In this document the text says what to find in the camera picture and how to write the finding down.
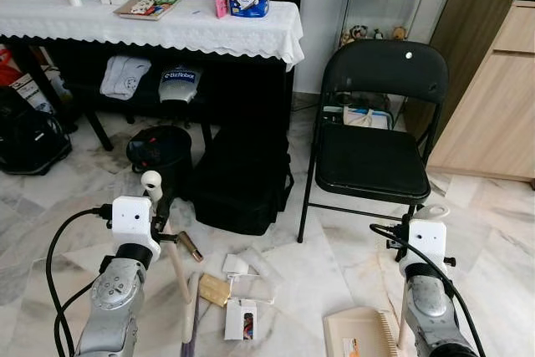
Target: cable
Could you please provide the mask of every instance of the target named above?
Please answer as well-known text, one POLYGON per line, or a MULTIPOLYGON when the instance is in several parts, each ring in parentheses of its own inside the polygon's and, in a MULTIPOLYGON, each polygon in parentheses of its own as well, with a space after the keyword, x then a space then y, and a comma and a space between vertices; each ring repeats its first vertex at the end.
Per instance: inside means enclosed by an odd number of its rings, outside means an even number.
MULTIPOLYGON (((78 291, 73 297, 71 297, 67 302, 61 306, 61 312, 64 314, 65 310, 69 307, 70 304, 74 303, 82 294, 87 292, 90 288, 93 287, 94 280, 91 283, 88 283, 84 288, 78 291)), ((59 338, 59 314, 56 315, 56 319, 53 322, 53 336, 54 338, 59 338)))
MULTIPOLYGON (((54 280, 52 278, 52 256, 54 255, 54 249, 59 240, 59 237, 61 236, 61 233, 64 232, 65 228, 72 221, 84 215, 90 215, 90 214, 98 215, 101 212, 101 210, 102 208, 92 208, 92 209, 87 209, 85 211, 75 213, 73 216, 67 219, 59 227, 58 231, 53 236, 52 242, 50 243, 50 247, 48 248, 47 259, 46 259, 46 276, 47 276, 48 290, 50 291, 50 296, 52 297, 53 305, 56 308, 56 312, 58 313, 59 322, 61 323, 61 326, 64 329, 65 338, 67 340, 67 347, 69 348, 69 355, 74 355, 73 338, 70 334, 69 325, 67 324, 67 319, 65 319, 65 315, 63 313, 63 310, 61 309, 61 303, 59 302, 58 293, 56 292, 56 288, 54 287, 54 280)), ((61 338, 59 337, 59 331, 57 334, 54 333, 54 341, 56 343, 56 349, 58 349, 59 357, 65 357, 64 348, 61 344, 61 338)))
POLYGON ((372 230, 372 232, 375 232, 375 233, 377 233, 377 234, 379 234, 379 235, 381 235, 383 237, 389 238, 390 240, 398 242, 402 246, 409 248, 414 254, 416 254, 418 257, 423 259, 426 263, 429 264, 430 267, 432 267, 436 271, 436 273, 441 277, 442 282, 448 288, 450 288, 450 290, 453 292, 453 294, 457 298, 457 301, 461 305, 462 312, 464 313, 464 315, 466 317, 466 321, 468 323, 468 326, 470 327, 471 336, 474 339, 474 342, 476 342, 476 347, 477 347, 477 352, 479 353, 479 357, 486 357, 485 356, 485 351, 483 350, 482 342, 479 339, 479 335, 477 334, 476 326, 474 325, 474 322, 471 319, 471 315, 470 315, 470 312, 468 311, 468 307, 465 304, 465 300, 462 298, 461 294, 456 289, 456 287, 453 285, 451 280, 442 272, 442 270, 440 268, 438 268, 435 265, 435 263, 433 263, 418 248, 416 248, 414 246, 411 246, 408 242, 406 242, 402 238, 398 238, 398 237, 394 236, 393 234, 388 233, 388 232, 390 232, 392 230, 392 227, 387 227, 387 226, 383 226, 383 225, 378 225, 378 224, 372 223, 371 225, 369 225, 369 228, 372 230))

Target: chair seat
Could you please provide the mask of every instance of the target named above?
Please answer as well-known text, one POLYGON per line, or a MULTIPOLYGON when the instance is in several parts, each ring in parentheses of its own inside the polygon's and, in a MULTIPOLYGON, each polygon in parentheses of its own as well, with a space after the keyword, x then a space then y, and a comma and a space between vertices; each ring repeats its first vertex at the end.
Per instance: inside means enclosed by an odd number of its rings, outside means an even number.
POLYGON ((326 124, 319 141, 316 182, 325 191, 406 205, 431 192, 410 134, 326 124))

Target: black bucket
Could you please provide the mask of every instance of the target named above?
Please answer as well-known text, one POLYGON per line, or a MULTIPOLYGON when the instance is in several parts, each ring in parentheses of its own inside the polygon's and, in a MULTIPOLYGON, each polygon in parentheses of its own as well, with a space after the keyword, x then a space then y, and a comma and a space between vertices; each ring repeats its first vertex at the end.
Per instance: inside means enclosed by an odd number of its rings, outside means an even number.
POLYGON ((174 125, 158 125, 136 134, 126 146, 132 171, 157 171, 164 193, 181 196, 193 168, 191 137, 174 125))

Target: wooden cabinet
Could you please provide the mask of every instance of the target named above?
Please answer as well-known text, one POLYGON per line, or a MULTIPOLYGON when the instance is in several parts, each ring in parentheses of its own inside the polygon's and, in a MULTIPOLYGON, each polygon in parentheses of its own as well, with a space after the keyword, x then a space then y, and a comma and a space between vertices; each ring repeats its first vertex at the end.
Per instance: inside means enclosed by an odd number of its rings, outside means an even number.
MULTIPOLYGON (((431 40, 450 90, 428 168, 530 181, 535 177, 535 1, 449 0, 431 40)), ((410 102, 420 134, 430 107, 410 102)))

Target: white wall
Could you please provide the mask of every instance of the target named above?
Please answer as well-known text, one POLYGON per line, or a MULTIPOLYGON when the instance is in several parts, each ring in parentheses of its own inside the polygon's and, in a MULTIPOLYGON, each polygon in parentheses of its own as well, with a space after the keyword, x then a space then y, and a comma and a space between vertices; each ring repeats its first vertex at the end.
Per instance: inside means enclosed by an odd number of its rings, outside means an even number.
POLYGON ((347 0, 301 0, 305 59, 295 68, 293 90, 319 93, 325 65, 333 54, 347 0))

